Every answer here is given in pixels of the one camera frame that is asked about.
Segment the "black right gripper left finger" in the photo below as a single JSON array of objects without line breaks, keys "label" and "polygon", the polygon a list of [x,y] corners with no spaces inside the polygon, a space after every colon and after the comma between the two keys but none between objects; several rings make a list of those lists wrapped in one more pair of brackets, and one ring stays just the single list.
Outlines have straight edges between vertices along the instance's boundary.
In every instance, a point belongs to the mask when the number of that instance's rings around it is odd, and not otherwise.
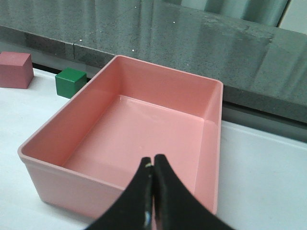
[{"label": "black right gripper left finger", "polygon": [[88,230],[151,230],[153,209],[153,166],[144,157],[127,188]]}]

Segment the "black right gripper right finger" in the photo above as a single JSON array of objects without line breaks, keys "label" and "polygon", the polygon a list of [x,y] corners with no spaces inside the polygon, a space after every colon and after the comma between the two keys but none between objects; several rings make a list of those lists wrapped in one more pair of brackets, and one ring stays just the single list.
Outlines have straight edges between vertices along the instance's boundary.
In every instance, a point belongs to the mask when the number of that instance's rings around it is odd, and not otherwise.
[{"label": "black right gripper right finger", "polygon": [[158,230],[231,230],[184,186],[163,154],[154,157],[154,208]]}]

